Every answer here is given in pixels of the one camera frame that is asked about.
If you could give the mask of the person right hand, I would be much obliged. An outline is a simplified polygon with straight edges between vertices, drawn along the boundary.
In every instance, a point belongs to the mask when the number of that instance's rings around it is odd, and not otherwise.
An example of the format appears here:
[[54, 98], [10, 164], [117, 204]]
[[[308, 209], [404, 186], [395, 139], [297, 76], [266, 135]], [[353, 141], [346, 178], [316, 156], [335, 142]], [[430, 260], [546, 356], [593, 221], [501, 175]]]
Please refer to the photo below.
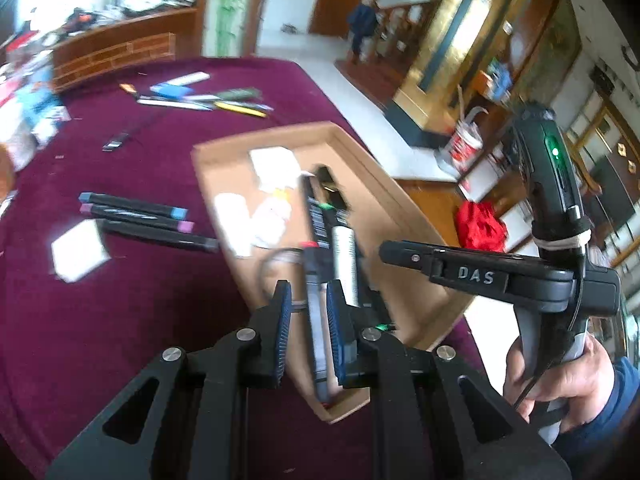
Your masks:
[[588, 334], [582, 356], [544, 372], [521, 403], [516, 401], [528, 386], [524, 378], [525, 362], [521, 339], [512, 344], [506, 356], [503, 396], [526, 422], [538, 402], [556, 399], [568, 401], [568, 413], [562, 419], [560, 433], [592, 422], [605, 408], [614, 387], [613, 365], [605, 348]]

